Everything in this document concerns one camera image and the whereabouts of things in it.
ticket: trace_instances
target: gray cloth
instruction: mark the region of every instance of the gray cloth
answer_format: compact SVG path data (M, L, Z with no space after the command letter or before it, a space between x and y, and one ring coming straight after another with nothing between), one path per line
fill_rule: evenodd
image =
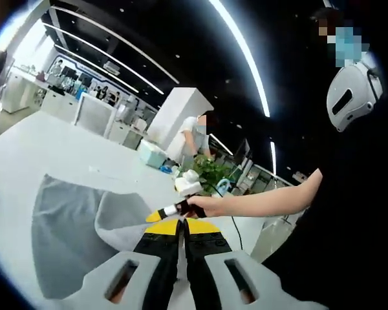
M34 264L44 297L71 295L117 250L132 251L149 213L137 194L114 194L46 175L32 222Z

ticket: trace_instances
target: floor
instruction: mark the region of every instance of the floor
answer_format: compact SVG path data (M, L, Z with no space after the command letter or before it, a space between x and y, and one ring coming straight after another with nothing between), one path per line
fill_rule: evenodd
M31 108L24 108L23 110L11 114L2 110L0 112L0 135L11 126L19 123L22 119L32 115L33 113L35 113L35 110Z

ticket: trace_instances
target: white shirt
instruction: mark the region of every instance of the white shirt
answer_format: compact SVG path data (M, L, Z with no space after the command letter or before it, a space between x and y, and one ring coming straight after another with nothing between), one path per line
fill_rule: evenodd
M193 134L194 144L197 152L200 149L203 152L204 150L209 149L208 135L206 134L205 126L199 126L198 117L188 117L182 123L173 141L169 144L167 149L168 157L177 163L182 163L184 156L192 155L191 150L186 143L184 131L190 131Z

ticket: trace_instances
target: white tabletop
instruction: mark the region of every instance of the white tabletop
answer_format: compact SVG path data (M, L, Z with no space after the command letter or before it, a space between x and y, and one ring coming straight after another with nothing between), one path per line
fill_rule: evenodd
M144 165L134 150L40 111L11 127L0 136L0 266L34 304L43 295L32 254L32 211L45 174L117 193L137 192L153 210L180 200L171 176ZM231 218L207 220L233 250L239 249ZM264 220L235 220L244 250L251 253Z

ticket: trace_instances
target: black ceiling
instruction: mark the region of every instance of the black ceiling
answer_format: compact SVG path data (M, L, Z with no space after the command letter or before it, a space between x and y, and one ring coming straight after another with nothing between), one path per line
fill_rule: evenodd
M60 28L107 51L164 91L161 95L120 69L120 79L137 88L138 96L152 106L161 106L173 87L197 87L221 115L223 125L216 136L229 148L235 149L238 144L233 132L236 137L246 136L253 160L272 170L269 141L274 141L277 173L287 180L294 171L311 172L316 167L312 158L319 144L334 138L326 94L337 69L309 18L323 6L322 0L221 0L250 47L270 119L263 114L255 81L238 43L208 0L123 0L120 5L112 0L51 3L120 34L180 81L176 84L145 57L97 26L57 10ZM42 20L52 24L49 13ZM55 41L58 39L54 30L48 32ZM72 52L94 63L109 60L86 44L63 37Z

